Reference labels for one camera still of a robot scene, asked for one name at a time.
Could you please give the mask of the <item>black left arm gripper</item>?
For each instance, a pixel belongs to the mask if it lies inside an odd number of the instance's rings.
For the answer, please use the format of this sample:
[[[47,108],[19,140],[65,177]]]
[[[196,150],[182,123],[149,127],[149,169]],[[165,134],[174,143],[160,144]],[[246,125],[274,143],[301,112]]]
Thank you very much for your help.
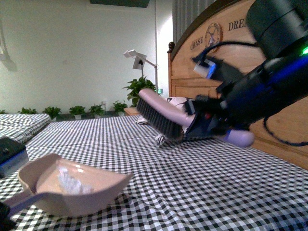
[[[0,139],[0,177],[16,172],[29,161],[26,146],[8,137]]]

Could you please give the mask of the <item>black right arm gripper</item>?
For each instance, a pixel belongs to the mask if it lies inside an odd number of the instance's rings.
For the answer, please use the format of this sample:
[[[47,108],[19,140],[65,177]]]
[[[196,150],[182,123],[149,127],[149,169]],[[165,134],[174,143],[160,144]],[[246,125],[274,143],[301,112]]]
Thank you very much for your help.
[[[242,132],[241,127],[232,124],[227,111],[226,96],[234,87],[235,82],[224,82],[218,86],[218,98],[198,94],[194,99],[187,98],[184,103],[185,112],[194,116],[192,123],[184,132],[184,139],[203,139],[214,136],[228,136],[232,131]]]

